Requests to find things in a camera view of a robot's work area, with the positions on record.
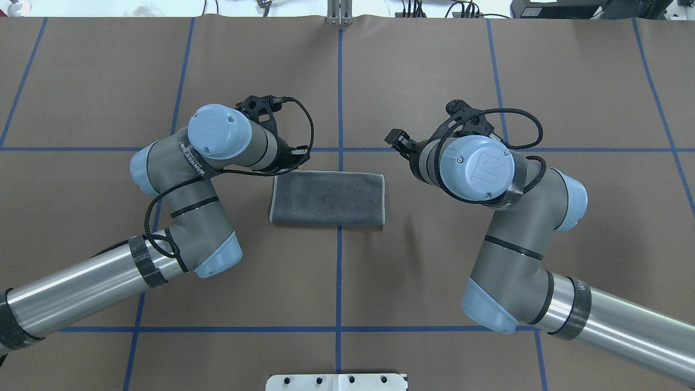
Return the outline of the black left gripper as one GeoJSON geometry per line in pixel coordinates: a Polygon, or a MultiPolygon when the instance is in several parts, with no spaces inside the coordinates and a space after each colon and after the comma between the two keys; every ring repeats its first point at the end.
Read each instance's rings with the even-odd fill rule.
{"type": "Polygon", "coordinates": [[[290,147],[282,138],[277,141],[275,173],[293,171],[310,159],[310,144],[290,147]]]}

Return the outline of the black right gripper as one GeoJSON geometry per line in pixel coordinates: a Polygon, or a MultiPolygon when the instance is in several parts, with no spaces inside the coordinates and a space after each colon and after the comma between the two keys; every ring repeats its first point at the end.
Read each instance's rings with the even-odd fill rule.
{"type": "Polygon", "coordinates": [[[409,134],[402,129],[392,129],[384,138],[386,144],[389,144],[395,151],[407,159],[410,163],[420,161],[424,148],[428,141],[415,141],[410,138],[409,134]]]}

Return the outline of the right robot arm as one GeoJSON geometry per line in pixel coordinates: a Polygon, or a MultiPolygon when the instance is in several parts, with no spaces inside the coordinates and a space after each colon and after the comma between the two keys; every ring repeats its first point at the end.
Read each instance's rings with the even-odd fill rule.
{"type": "Polygon", "coordinates": [[[580,181],[495,134],[417,142],[392,129],[385,141],[420,181],[494,210],[462,297],[467,317],[504,334],[536,326],[693,387],[692,324],[542,267],[552,235],[576,227],[586,212],[580,181]]]}

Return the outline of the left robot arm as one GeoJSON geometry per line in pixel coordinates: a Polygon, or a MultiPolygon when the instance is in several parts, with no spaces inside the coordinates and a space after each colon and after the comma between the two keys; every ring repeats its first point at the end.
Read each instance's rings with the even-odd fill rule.
{"type": "Polygon", "coordinates": [[[275,113],[295,97],[250,96],[234,107],[206,104],[174,135],[130,161],[132,180],[153,199],[142,232],[67,269],[2,294],[2,359],[52,332],[186,272],[210,278],[243,252],[212,179],[223,174],[278,176],[309,159],[278,133],[275,113]]]}

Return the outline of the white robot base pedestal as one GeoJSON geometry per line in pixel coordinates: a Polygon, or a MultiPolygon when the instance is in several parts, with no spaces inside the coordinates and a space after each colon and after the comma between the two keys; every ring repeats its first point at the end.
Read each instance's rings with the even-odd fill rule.
{"type": "Polygon", "coordinates": [[[271,376],[266,390],[409,390],[406,374],[278,374],[271,376]]]}

